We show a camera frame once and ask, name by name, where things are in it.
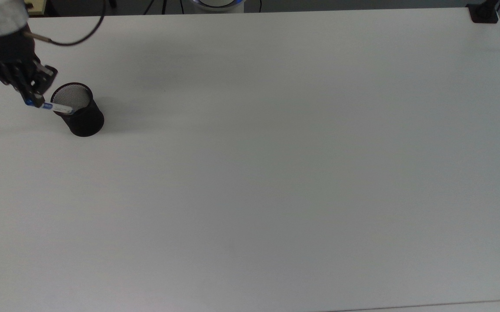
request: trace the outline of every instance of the floor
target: floor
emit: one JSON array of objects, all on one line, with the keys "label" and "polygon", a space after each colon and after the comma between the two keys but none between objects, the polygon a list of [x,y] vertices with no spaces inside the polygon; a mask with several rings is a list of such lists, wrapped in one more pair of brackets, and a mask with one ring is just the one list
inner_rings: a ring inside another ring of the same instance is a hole
[{"label": "floor", "polygon": [[[190,0],[168,0],[165,14],[182,14],[180,1],[185,13],[194,12]],[[464,7],[468,3],[482,0],[262,0],[262,12],[291,12],[307,10],[371,10],[395,8],[443,8]],[[60,16],[99,15],[101,0],[52,0]],[[108,8],[109,15],[142,14],[150,0],[117,0],[117,8]],[[148,14],[161,14],[163,0],[155,0]],[[246,12],[258,12],[259,0],[247,0]]]}]

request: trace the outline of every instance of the mesh cup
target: mesh cup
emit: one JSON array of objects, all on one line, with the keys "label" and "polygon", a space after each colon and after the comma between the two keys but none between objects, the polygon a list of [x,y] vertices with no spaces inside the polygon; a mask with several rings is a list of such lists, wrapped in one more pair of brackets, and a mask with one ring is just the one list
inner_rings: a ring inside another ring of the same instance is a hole
[{"label": "mesh cup", "polygon": [[103,127],[103,114],[95,104],[90,88],[82,83],[62,85],[51,96],[51,102],[74,109],[72,114],[54,113],[63,118],[75,136],[93,136]]}]

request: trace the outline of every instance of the marker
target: marker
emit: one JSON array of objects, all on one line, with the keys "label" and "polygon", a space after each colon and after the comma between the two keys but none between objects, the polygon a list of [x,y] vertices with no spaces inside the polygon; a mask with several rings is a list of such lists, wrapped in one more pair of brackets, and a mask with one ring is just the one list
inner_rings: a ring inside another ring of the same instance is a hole
[{"label": "marker", "polygon": [[[35,107],[34,102],[30,99],[26,100],[25,103],[28,106]],[[61,104],[56,104],[56,103],[50,103],[50,102],[43,103],[43,105],[40,106],[40,108],[48,109],[48,110],[53,111],[53,112],[63,113],[63,114],[67,114],[67,115],[70,115],[70,114],[75,112],[75,110],[72,107],[68,107],[66,105],[61,105]]]}]

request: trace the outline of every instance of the black mesh pen holder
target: black mesh pen holder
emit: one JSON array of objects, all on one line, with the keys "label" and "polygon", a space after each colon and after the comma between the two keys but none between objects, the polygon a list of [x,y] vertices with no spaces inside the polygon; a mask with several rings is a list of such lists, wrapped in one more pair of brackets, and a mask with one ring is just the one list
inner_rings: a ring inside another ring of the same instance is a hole
[{"label": "black mesh pen holder", "polygon": [[95,104],[90,88],[82,83],[62,85],[51,96],[51,102],[73,108],[72,114],[54,113],[63,118],[75,136],[93,136],[103,127],[103,114]]}]

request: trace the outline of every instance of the table surface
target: table surface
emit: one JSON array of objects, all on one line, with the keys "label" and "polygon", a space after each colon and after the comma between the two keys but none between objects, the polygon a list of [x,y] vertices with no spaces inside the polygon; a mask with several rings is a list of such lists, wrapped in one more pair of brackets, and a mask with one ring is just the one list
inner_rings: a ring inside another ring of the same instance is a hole
[{"label": "table surface", "polygon": [[0,312],[500,300],[500,23],[109,16],[36,52],[106,122],[77,138],[0,84]]},{"label": "table surface", "polygon": [[500,302],[413,306],[408,308],[373,309],[371,312],[500,312]]}]

